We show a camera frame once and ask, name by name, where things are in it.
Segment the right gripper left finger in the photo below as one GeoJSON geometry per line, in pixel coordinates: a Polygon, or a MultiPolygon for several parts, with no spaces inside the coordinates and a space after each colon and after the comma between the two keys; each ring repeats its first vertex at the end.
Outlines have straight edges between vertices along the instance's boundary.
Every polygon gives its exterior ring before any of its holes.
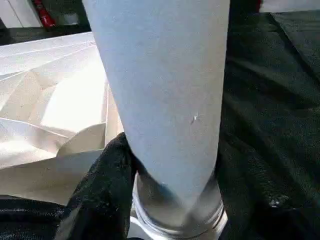
{"type": "Polygon", "coordinates": [[[122,132],[111,140],[64,208],[56,240],[125,240],[130,227],[136,158],[122,132]]]}

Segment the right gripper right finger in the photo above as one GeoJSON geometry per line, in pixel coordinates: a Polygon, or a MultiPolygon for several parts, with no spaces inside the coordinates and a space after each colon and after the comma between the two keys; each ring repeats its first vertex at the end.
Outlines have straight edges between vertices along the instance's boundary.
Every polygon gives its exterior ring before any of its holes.
{"type": "Polygon", "coordinates": [[[215,167],[227,223],[221,240],[318,240],[320,208],[257,152],[221,136],[215,167]]]}

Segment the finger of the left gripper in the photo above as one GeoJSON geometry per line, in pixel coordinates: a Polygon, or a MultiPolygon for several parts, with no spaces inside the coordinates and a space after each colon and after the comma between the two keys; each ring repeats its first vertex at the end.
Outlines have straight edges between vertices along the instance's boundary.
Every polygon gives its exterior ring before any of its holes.
{"type": "Polygon", "coordinates": [[[2,240],[79,240],[79,211],[69,200],[61,205],[20,197],[0,199],[2,240]]]}

